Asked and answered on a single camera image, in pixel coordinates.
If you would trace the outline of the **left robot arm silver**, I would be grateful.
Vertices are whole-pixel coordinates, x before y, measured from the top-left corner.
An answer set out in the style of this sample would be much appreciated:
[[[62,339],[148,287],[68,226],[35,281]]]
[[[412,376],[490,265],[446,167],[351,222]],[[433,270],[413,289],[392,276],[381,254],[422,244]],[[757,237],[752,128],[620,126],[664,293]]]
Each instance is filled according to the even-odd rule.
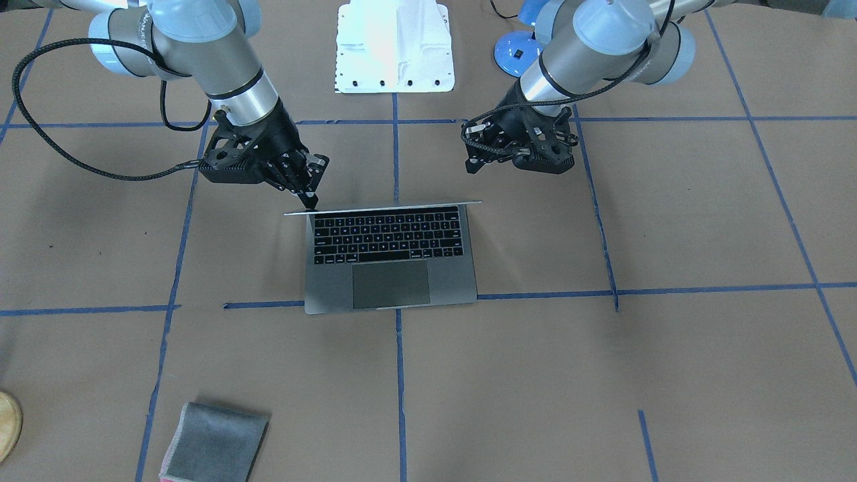
[[[526,1],[528,30],[495,45],[498,66],[516,78],[495,112],[463,129],[471,173],[493,162],[539,173],[574,165],[575,102],[620,82],[666,85],[688,72],[694,36],[680,25],[720,1]]]

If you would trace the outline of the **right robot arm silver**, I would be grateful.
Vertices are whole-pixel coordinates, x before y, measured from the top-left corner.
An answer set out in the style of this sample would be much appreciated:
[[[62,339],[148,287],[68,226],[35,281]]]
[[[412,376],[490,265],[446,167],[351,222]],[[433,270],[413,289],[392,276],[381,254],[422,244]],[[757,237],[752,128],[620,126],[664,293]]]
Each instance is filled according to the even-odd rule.
[[[249,38],[259,31],[255,1],[3,1],[2,12],[70,9],[94,14],[88,37],[40,47],[13,71],[13,97],[28,124],[52,149],[58,144],[24,106],[19,81],[40,55],[89,45],[107,70],[135,78],[193,78],[206,95],[206,118],[217,128],[199,159],[171,168],[195,169],[212,183],[267,183],[316,207],[329,159],[304,146],[281,95]]]

